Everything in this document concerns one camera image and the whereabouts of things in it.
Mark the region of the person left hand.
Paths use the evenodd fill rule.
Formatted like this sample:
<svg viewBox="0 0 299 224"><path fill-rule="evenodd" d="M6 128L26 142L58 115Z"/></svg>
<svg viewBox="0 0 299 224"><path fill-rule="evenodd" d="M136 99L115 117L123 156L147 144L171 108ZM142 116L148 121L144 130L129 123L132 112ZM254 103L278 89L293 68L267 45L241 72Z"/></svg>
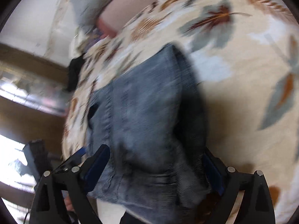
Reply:
<svg viewBox="0 0 299 224"><path fill-rule="evenodd" d="M64 198L64 203L66 205L67 211L75 211L74 208L73 208L73 205L72 205L72 202L71 202L71 199L70 199L69 196L66 196Z"/></svg>

